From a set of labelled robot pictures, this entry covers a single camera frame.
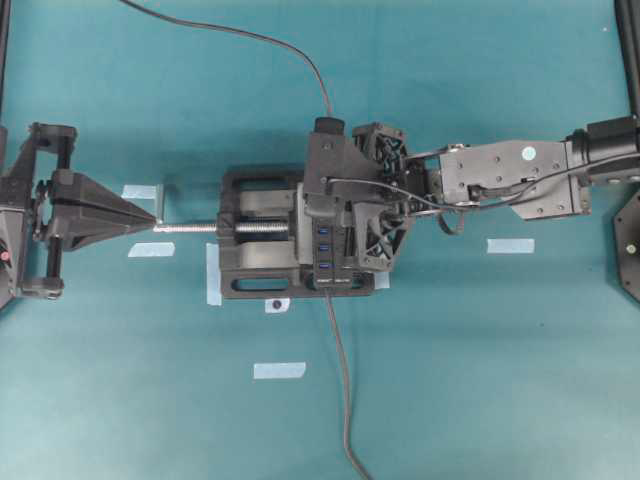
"hole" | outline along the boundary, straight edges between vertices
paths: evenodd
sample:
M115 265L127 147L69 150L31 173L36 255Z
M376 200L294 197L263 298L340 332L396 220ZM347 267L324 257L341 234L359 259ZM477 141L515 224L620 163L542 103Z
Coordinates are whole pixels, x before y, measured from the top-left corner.
M281 292L288 286L286 278L239 278L231 284L236 292Z

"teal table surface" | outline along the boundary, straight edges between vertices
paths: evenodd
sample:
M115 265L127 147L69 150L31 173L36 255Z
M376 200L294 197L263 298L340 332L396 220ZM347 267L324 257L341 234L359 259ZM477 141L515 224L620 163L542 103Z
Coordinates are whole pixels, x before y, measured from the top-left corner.
M294 43L348 128L403 128L413 151L558 140L629 112L609 0L144 3ZM164 183L172 221L213 218L230 166L302 165L323 113L283 50L115 0L14 1L8 159L30 123L73 125L76 170L117 192ZM590 217L473 215L459 238L425 220L391 289L335 301L354 449L375 478L640 478L639 307L618 286L611 226L632 193L594 191ZM487 238L534 238L536 251L487 255ZM163 237L173 257L127 257L157 240L67 254L62 299L2 312L0 478L356 478L323 302L209 306L215 239ZM307 370L255 381L261 362Z

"metal plate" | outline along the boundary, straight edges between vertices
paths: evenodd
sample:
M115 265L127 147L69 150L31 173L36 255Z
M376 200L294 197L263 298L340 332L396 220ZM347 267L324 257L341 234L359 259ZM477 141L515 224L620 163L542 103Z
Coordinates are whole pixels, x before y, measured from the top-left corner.
M640 301L640 192L618 212L613 225L622 288Z
M459 203L469 201L470 185L503 188L566 170L567 153L561 142L513 140L447 153L440 163L445 201ZM525 198L537 200L513 209L526 220L582 213L566 177L541 183Z

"white sticker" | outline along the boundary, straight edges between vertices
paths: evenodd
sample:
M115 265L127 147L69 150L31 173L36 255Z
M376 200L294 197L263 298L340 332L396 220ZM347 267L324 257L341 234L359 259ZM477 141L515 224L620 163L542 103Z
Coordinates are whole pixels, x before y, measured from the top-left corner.
M373 274L373 282L376 290L391 288L391 278L389 272L376 272Z
M536 241L533 238L488 238L489 254L522 254L534 253Z
M132 198L138 200L155 200L155 185L125 185L122 189L122 198Z
M287 378L302 378L306 370L306 362L255 363L253 365L253 379L282 380Z
M217 244L207 243L207 305L214 307L222 305L219 251Z
M264 301L264 311L266 313L285 313L291 305L290 298L268 298Z
M173 257L175 252L173 242L136 243L129 250L129 257Z

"masking tape strip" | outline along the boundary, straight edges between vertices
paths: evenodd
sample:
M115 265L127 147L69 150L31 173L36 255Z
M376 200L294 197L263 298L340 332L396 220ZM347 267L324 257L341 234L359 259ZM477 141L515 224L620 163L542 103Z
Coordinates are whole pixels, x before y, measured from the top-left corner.
M488 254L534 253L536 241L533 238L488 238Z
M122 189L122 198L138 200L155 200L155 185L125 185Z
M254 380L282 380L302 378L307 370L306 362L298 363L255 363Z
M207 305L214 307L222 305L219 251L217 244L207 243Z
M129 257L173 257L175 252L172 242L136 243L129 250Z

